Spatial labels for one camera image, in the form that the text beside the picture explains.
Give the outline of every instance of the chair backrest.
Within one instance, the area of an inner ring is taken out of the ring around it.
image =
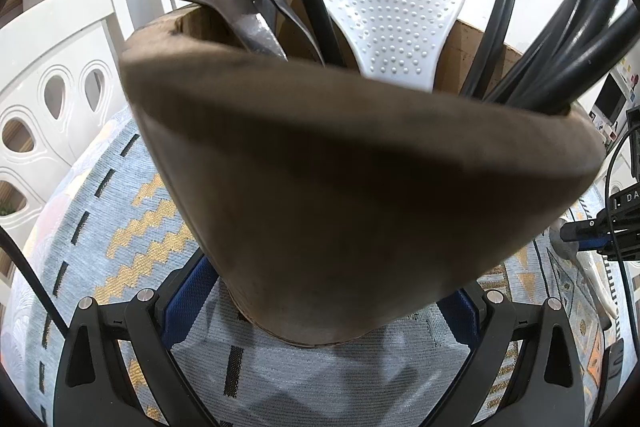
[[[20,247],[70,166],[126,105],[117,57],[132,32],[126,0],[45,0],[0,30],[0,182],[26,200],[0,225]]]
[[[183,0],[149,0],[149,2],[155,18],[190,4],[189,1]]]

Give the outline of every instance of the black dashed line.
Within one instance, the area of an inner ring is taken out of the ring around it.
[[[100,182],[100,185],[98,185],[98,190],[95,191],[96,198],[99,198],[102,195],[104,188],[107,186],[107,183],[109,183],[109,180],[115,173],[116,171],[114,169],[109,169],[109,172],[107,172],[107,175]]]
[[[58,276],[56,277],[56,282],[53,285],[53,296],[57,297],[58,296],[58,291],[60,290],[60,285],[62,284],[62,278],[65,276],[66,273],[66,269],[68,268],[68,263],[66,263],[65,261],[62,262],[62,264],[60,265],[60,269],[58,270]]]
[[[226,364],[225,396],[238,397],[238,380],[240,379],[243,353],[244,349],[242,347],[231,346],[229,361]]]
[[[84,224],[86,223],[86,220],[89,219],[89,213],[85,212],[84,214],[82,214],[82,217],[80,218],[80,222],[78,223],[78,226],[76,227],[76,231],[74,232],[73,237],[71,238],[71,244],[72,245],[76,245],[76,243],[78,242],[78,236],[80,235],[80,232],[82,232],[82,229],[84,228]]]
[[[38,387],[40,392],[44,394],[44,364],[40,361],[40,368],[38,371]]]
[[[47,313],[47,318],[44,319],[44,330],[42,331],[42,347],[47,349],[49,344],[49,332],[51,331],[51,315]]]
[[[131,140],[129,140],[129,143],[126,144],[125,148],[122,150],[122,152],[120,153],[120,156],[122,156],[124,158],[124,156],[126,156],[127,154],[129,154],[129,151],[131,150],[131,148],[133,147],[133,144],[136,142],[136,140],[140,138],[140,134],[134,134],[131,137]]]

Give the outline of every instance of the brown container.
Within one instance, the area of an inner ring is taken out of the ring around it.
[[[456,28],[441,89],[477,36]],[[449,295],[556,219],[604,158],[577,108],[548,117],[224,43],[215,13],[173,12],[127,41],[122,85],[239,310],[288,343],[343,343]]]

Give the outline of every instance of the table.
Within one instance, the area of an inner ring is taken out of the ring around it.
[[[565,217],[584,219],[601,207],[592,187]],[[24,250],[69,322],[82,297],[94,296],[101,304],[129,300],[142,288],[157,287],[196,248],[126,109],[73,165]],[[513,301],[561,299],[582,364],[587,417],[605,347],[620,335],[628,339],[623,378],[635,362],[620,272],[606,262],[600,269],[617,292],[621,311],[606,333],[582,276],[555,254],[546,233],[479,279],[484,289],[498,289]],[[49,421],[62,345],[62,336],[16,274],[2,327],[2,363],[36,413]],[[143,409],[161,419],[130,344],[122,342],[121,349]],[[495,412],[518,349],[518,343],[511,344],[477,420]],[[172,353],[223,426],[415,427],[469,349],[456,340],[436,304],[341,346],[287,346],[246,322],[218,282],[187,339]]]

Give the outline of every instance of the silver screw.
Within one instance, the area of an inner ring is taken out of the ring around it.
[[[489,290],[486,293],[486,298],[488,298],[494,304],[500,304],[504,301],[504,295],[502,295],[498,290]]]
[[[551,297],[548,301],[547,304],[549,304],[549,307],[552,310],[561,310],[562,309],[562,302],[560,302],[558,299],[556,299],[555,297]]]
[[[80,299],[80,302],[78,302],[78,308],[80,308],[81,310],[85,310],[89,306],[91,306],[93,303],[94,303],[94,300],[91,297],[82,297]]]
[[[151,288],[145,288],[138,292],[138,300],[142,302],[150,301],[153,296],[154,291]]]

